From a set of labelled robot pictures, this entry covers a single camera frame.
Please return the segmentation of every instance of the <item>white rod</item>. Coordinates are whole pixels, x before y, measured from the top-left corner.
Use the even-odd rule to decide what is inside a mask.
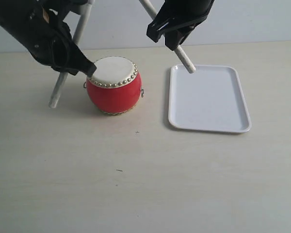
[[[76,31],[75,31],[75,33],[73,35],[73,42],[76,45],[78,45],[79,42],[80,42],[80,39],[81,39],[81,37],[83,35],[85,26],[87,24],[87,21],[89,19],[90,14],[91,14],[92,6],[93,6],[94,3],[95,3],[95,0],[93,0],[93,3],[91,3],[91,4],[87,3],[86,9],[85,9],[85,13],[80,16]],[[63,86],[64,86],[65,81],[67,79],[67,76],[68,76],[68,73],[60,73],[59,74],[57,82],[56,82],[56,84],[54,86],[53,93],[52,93],[52,95],[50,97],[50,100],[49,100],[49,103],[48,103],[48,106],[50,108],[56,108],[57,107],[60,95],[62,93]]]
[[[155,10],[150,0],[139,0],[139,2],[145,8],[146,12],[150,15],[150,17],[154,19],[155,16],[157,15],[157,11]],[[186,55],[185,51],[181,46],[178,46],[174,52],[190,74],[196,71],[194,64],[189,59],[188,55]]]

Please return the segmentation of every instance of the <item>white plastic tray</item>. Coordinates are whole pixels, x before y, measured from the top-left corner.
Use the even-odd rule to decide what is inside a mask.
[[[179,129],[244,133],[251,121],[237,71],[226,66],[171,68],[168,119]]]

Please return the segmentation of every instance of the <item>beige table surface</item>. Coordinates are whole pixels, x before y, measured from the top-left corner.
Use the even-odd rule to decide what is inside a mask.
[[[250,132],[170,127],[166,48],[85,52],[138,65],[145,98],[115,117],[81,74],[49,109],[57,73],[0,54],[0,233],[291,233],[291,42],[185,50],[238,70]]]

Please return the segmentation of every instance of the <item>red drum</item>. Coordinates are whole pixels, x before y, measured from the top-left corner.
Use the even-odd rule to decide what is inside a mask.
[[[138,101],[141,77],[137,66],[124,57],[105,57],[95,62],[97,70],[87,77],[86,89],[92,102],[103,112],[120,114]]]

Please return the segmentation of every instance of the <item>tray rim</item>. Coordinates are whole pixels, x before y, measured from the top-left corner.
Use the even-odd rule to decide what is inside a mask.
[[[177,67],[184,67],[183,64],[177,64],[177,65],[174,65],[170,68],[170,84],[169,84],[169,103],[168,103],[168,121],[169,123],[175,127],[176,129],[181,129],[181,130],[192,130],[192,131],[201,131],[201,132],[220,132],[220,133],[245,133],[245,132],[248,132],[249,130],[251,130],[252,128],[252,123],[251,123],[251,118],[250,118],[250,115],[249,115],[249,111],[248,111],[248,107],[247,107],[247,103],[246,103],[246,100],[245,100],[245,97],[244,97],[244,93],[243,93],[243,89],[242,89],[242,85],[241,85],[241,82],[240,82],[240,78],[239,78],[239,75],[238,75],[238,72],[235,68],[231,67],[231,66],[223,66],[223,65],[197,65],[197,64],[194,64],[194,66],[196,67],[196,70],[198,70],[198,67],[224,67],[224,68],[229,68],[231,69],[234,73],[235,73],[235,76],[236,76],[236,80],[237,80],[237,86],[239,88],[239,91],[240,91],[240,94],[241,94],[241,99],[242,99],[242,104],[244,106],[244,110],[245,110],[245,113],[246,113],[246,120],[248,122],[248,127],[243,129],[243,130],[230,130],[230,131],[227,131],[227,130],[214,130],[214,129],[194,129],[194,128],[187,128],[187,127],[181,127],[179,126],[176,122],[173,122],[172,121],[172,118],[171,118],[171,100],[172,100],[172,86],[173,86],[173,82],[174,82],[174,73],[175,73],[175,70]]]

